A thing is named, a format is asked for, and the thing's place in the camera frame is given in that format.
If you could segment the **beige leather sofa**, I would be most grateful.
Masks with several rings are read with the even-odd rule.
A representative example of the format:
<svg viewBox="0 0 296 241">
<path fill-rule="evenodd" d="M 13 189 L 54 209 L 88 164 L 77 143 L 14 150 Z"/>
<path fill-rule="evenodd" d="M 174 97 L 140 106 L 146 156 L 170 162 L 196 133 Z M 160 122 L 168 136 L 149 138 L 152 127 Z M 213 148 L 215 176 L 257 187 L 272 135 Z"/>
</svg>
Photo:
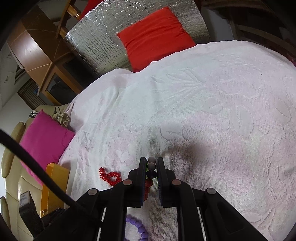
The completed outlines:
<svg viewBox="0 0 296 241">
<path fill-rule="evenodd" d="M 55 110 L 64 112 L 67 106 L 68 104 L 59 107 L 40 105 L 36 110 L 42 109 L 43 112 L 52 115 Z M 19 143 L 32 121 L 32 118 L 28 118 L 25 123 L 20 121 L 11 132 L 11 137 Z M 49 164 L 49 174 L 63 191 L 66 191 L 69 173 L 70 171 L 64 167 L 53 163 Z M 1 215 L 17 240 L 33 240 L 33 236 L 19 214 L 20 195 L 30 191 L 37 213 L 41 217 L 59 207 L 64 208 L 64 203 L 58 200 L 51 191 L 44 196 L 42 186 L 29 175 L 19 158 L 7 149 L 4 150 L 1 162 L 1 177 L 4 178 L 6 190 L 5 196 L 1 197 Z"/>
</svg>

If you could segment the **magenta pillow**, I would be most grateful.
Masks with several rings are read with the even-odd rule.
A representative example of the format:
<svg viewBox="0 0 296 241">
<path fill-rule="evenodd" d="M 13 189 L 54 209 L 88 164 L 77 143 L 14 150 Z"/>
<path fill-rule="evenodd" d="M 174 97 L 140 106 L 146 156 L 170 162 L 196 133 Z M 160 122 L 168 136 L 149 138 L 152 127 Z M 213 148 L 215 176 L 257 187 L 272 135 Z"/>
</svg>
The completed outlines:
<svg viewBox="0 0 296 241">
<path fill-rule="evenodd" d="M 74 135 L 74 132 L 40 110 L 26 129 L 20 145 L 45 171 L 48 164 L 58 164 Z"/>
</svg>

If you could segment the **crumpled beige cloth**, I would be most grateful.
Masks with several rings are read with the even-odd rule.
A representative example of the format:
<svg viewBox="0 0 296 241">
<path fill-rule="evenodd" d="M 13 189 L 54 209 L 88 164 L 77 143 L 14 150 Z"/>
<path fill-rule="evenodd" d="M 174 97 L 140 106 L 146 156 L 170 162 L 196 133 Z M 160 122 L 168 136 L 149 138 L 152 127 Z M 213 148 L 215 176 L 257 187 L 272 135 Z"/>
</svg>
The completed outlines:
<svg viewBox="0 0 296 241">
<path fill-rule="evenodd" d="M 55 106 L 54 112 L 51 118 L 58 122 L 61 126 L 67 128 L 70 122 L 70 117 L 67 113 L 62 113 L 58 106 Z"/>
</svg>

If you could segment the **white pink bedspread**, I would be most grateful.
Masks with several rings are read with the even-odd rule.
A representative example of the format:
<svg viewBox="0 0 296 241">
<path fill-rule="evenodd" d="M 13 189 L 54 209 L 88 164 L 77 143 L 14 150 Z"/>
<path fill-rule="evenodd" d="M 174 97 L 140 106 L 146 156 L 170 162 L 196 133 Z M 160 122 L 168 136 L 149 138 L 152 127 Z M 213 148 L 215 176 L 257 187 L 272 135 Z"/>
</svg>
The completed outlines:
<svg viewBox="0 0 296 241">
<path fill-rule="evenodd" d="M 105 190 L 162 157 L 191 187 L 214 188 L 267 240 L 295 224 L 295 66 L 260 45 L 196 45 L 133 73 L 115 69 L 67 108 L 74 138 L 59 163 L 67 193 Z"/>
</svg>

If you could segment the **brown wooden cabinet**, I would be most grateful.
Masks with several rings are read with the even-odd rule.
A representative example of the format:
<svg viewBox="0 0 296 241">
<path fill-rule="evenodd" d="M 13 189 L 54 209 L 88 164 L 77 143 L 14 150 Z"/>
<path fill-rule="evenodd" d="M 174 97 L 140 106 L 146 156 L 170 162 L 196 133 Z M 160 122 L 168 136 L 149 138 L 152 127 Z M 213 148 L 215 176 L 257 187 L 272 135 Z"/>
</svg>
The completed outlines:
<svg viewBox="0 0 296 241">
<path fill-rule="evenodd" d="M 56 37 L 57 26 L 35 6 L 10 33 L 7 44 L 38 93 L 53 105 L 71 102 L 96 76 L 66 41 Z"/>
</svg>

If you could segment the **silver insulated foil panel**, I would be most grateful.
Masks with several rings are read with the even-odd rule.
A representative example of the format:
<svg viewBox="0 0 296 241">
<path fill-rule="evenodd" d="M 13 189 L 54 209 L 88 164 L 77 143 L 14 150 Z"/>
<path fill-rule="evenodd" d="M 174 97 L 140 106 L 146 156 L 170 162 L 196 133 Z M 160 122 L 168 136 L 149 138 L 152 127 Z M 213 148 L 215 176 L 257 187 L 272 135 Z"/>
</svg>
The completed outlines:
<svg viewBox="0 0 296 241">
<path fill-rule="evenodd" d="M 65 40 L 95 72 L 139 72 L 153 61 L 210 41 L 194 1 L 102 1 Z"/>
</svg>

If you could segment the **red pillow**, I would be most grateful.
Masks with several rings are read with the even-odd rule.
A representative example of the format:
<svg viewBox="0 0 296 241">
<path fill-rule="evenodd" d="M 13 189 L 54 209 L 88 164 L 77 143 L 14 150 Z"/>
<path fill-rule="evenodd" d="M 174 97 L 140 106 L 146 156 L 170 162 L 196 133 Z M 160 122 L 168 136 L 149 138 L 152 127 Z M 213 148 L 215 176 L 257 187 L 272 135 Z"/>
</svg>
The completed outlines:
<svg viewBox="0 0 296 241">
<path fill-rule="evenodd" d="M 196 45 L 169 7 L 153 12 L 117 36 L 126 49 L 133 72 Z"/>
</svg>

